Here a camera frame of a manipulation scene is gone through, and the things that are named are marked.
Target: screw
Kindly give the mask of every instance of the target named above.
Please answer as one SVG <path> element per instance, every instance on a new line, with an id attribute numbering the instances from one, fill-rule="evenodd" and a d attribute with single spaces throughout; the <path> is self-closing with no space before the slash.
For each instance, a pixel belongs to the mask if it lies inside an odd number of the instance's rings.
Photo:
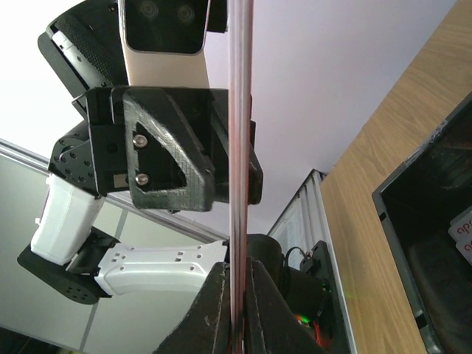
<path id="1" fill-rule="evenodd" d="M 137 148 L 145 148 L 146 146 L 148 146 L 148 138 L 146 138 L 144 135 L 137 134 L 133 139 L 133 144 Z"/>
<path id="2" fill-rule="evenodd" d="M 146 184 L 149 183 L 149 176 L 145 173 L 140 173 L 136 175 L 136 183 L 139 186 L 145 186 Z"/>

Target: depth camera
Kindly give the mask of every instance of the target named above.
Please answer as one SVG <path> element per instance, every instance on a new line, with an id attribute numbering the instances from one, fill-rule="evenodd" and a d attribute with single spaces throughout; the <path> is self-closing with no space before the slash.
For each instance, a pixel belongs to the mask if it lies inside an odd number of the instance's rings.
<path id="1" fill-rule="evenodd" d="M 197 54 L 208 11 L 209 0 L 125 0 L 126 40 L 139 52 Z"/>

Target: camera lens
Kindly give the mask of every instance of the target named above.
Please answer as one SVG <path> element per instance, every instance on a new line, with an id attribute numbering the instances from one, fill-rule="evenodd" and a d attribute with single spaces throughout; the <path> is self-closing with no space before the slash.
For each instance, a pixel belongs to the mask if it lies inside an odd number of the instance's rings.
<path id="1" fill-rule="evenodd" d="M 195 11 L 189 5 L 182 5 L 177 9 L 178 19 L 184 24 L 191 24 L 195 18 Z"/>
<path id="2" fill-rule="evenodd" d="M 151 0 L 146 0 L 141 3 L 141 13 L 146 17 L 146 18 L 155 18 L 157 14 L 159 13 L 159 9 L 157 8 L 157 5 L 154 4 Z"/>

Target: wire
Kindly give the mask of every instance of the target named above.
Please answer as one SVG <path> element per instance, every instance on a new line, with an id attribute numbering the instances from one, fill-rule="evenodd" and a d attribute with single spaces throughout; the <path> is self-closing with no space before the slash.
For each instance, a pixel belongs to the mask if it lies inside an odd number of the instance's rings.
<path id="1" fill-rule="evenodd" d="M 308 254 L 306 254 L 305 251 L 303 251 L 300 247 L 298 246 L 292 247 L 291 249 L 287 251 L 287 254 L 285 255 L 285 267 L 288 267 L 288 258 L 290 257 L 290 254 L 296 249 L 300 251 L 300 254 L 303 256 L 304 260 L 309 258 Z"/>

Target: wooden table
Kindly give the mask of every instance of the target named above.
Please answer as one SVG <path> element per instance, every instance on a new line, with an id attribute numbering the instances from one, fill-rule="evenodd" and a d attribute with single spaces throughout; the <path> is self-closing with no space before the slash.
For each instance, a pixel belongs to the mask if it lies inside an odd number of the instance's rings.
<path id="1" fill-rule="evenodd" d="M 426 351 L 371 194 L 471 91 L 472 0 L 459 0 L 322 184 L 360 353 Z"/>

